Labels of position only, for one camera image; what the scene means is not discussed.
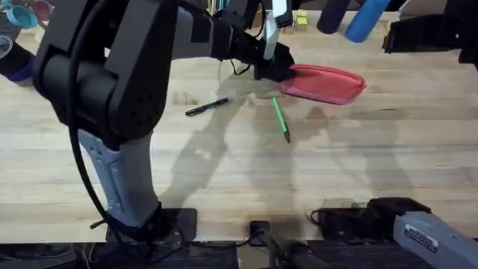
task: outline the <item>green pen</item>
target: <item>green pen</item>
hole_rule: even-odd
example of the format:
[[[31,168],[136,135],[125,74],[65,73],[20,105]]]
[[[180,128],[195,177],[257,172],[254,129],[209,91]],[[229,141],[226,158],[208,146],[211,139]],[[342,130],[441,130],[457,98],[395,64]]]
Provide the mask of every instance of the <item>green pen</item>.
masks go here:
[[[287,123],[282,116],[281,109],[279,108],[279,103],[277,102],[276,97],[272,98],[272,103],[274,104],[274,108],[276,109],[277,113],[277,120],[279,120],[279,124],[281,125],[282,131],[284,132],[284,137],[287,143],[291,143],[291,133],[289,133],[289,128],[287,127]]]

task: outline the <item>blue cup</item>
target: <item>blue cup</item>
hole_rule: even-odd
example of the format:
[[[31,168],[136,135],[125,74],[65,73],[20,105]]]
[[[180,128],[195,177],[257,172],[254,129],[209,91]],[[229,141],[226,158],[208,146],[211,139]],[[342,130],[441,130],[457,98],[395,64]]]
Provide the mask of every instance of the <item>blue cup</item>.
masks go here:
[[[22,28],[33,28],[37,26],[37,16],[28,8],[21,5],[14,5],[8,0],[2,0],[1,3],[7,8],[7,18],[11,24]]]

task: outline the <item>pen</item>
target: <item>pen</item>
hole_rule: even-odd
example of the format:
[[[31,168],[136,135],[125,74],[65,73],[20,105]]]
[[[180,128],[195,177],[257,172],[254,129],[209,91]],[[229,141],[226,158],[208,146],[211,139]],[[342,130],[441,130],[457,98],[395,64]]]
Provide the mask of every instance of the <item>pen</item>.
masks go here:
[[[186,111],[186,116],[188,117],[196,116],[197,114],[201,114],[202,112],[207,111],[210,108],[216,108],[220,105],[226,104],[227,102],[229,102],[228,98],[219,99],[216,102],[212,102],[211,104],[203,105],[198,108],[193,108],[189,111]]]
[[[285,140],[287,141],[287,143],[291,143],[291,133],[289,132],[289,128],[287,127],[287,123],[285,122],[284,117],[282,116],[281,109],[279,108],[279,103],[277,102],[276,97],[272,98],[272,103],[274,104],[274,108],[276,109],[277,120],[279,120],[282,131],[284,132]]]

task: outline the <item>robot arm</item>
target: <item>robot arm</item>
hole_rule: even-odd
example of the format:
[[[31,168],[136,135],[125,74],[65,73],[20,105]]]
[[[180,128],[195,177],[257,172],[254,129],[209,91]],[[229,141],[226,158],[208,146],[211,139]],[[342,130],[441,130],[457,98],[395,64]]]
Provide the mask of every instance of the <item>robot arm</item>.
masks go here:
[[[235,58],[252,64],[256,79],[282,81],[294,75],[288,69],[294,60],[280,43],[272,58],[264,59],[265,40],[243,31],[252,24],[258,0],[233,0],[218,16],[186,1],[103,1],[108,1],[103,3],[107,12],[95,18],[91,10],[99,0],[55,8],[34,63],[34,85],[70,126],[66,97],[72,51],[83,46],[75,128],[105,192],[106,221],[135,241],[151,240],[161,203],[152,185],[149,143],[163,114],[171,61]],[[87,42],[78,45],[81,40]],[[107,57],[105,48],[110,48]]]
[[[317,213],[326,240],[387,240],[437,269],[478,268],[478,242],[410,198],[377,198],[367,208],[322,208]]]

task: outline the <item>wooden table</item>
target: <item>wooden table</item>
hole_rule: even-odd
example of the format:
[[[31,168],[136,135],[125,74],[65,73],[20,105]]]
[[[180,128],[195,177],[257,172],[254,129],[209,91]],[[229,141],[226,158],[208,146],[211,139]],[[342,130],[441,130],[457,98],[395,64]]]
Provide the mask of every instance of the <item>wooden table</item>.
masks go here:
[[[296,62],[355,72],[367,89],[345,106],[281,97],[293,141],[286,144],[270,101],[276,84],[253,81],[252,72],[234,76],[227,61],[175,61],[152,139],[164,207],[197,208],[198,239],[244,238],[250,220],[316,238],[306,220],[313,209],[413,197],[478,237],[478,72],[458,64],[458,52],[384,54],[394,13],[362,44],[319,33],[317,14],[309,15],[307,32],[281,36]],[[38,46],[30,31],[18,41]],[[105,226],[89,229],[99,215],[66,127],[33,88],[0,83],[0,242],[104,240]],[[184,115],[221,96],[234,101]]]

